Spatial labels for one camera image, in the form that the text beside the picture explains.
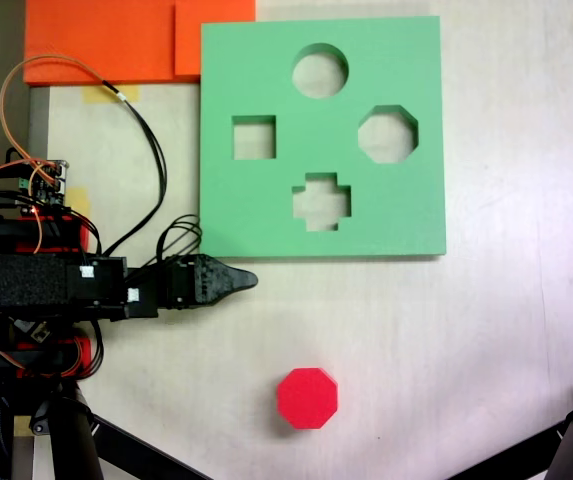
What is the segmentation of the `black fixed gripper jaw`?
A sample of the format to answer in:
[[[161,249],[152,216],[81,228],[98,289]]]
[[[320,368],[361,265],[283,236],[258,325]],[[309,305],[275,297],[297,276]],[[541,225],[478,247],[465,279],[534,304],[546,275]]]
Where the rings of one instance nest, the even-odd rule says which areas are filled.
[[[230,267],[208,255],[194,257],[194,304],[212,306],[225,297],[258,285],[258,277],[246,270]]]

